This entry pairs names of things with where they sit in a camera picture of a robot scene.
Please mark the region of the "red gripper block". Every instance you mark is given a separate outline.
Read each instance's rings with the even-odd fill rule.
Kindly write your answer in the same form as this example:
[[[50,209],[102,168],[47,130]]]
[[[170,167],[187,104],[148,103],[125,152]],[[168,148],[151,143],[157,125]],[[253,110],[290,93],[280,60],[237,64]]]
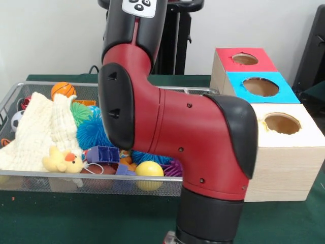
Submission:
[[[176,234],[174,231],[168,231],[164,237],[164,244],[177,244]]]

